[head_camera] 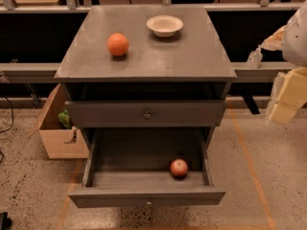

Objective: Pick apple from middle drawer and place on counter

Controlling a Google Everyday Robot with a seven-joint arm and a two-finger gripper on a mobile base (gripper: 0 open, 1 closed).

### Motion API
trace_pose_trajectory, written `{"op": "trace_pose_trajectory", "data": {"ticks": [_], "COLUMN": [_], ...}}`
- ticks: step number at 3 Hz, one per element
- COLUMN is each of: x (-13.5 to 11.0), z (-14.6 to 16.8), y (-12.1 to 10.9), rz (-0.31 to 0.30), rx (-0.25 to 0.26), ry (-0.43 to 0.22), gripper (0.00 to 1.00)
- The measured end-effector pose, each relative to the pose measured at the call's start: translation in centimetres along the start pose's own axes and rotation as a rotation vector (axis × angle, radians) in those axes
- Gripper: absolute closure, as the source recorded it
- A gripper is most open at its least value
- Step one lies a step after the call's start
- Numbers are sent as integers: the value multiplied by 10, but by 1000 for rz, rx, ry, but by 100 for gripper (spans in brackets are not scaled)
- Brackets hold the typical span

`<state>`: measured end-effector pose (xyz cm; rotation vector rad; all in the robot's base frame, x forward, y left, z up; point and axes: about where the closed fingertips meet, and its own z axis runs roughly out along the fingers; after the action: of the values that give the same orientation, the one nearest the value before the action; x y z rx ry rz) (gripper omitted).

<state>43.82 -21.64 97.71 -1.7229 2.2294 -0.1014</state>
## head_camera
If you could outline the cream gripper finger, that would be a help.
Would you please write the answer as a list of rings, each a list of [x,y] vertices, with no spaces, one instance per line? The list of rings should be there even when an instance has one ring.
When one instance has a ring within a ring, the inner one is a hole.
[[[282,26],[261,43],[261,48],[268,51],[281,51],[283,48],[285,27]]]
[[[279,72],[273,82],[268,119],[286,124],[306,103],[307,68],[296,68],[287,74]]]

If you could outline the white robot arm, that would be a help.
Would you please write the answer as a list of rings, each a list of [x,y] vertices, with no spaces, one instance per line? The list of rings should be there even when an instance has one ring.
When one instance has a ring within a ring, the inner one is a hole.
[[[307,1],[285,26],[262,42],[261,48],[281,51],[282,57],[295,66],[287,74],[277,75],[268,105],[269,120],[286,124],[307,103]]]

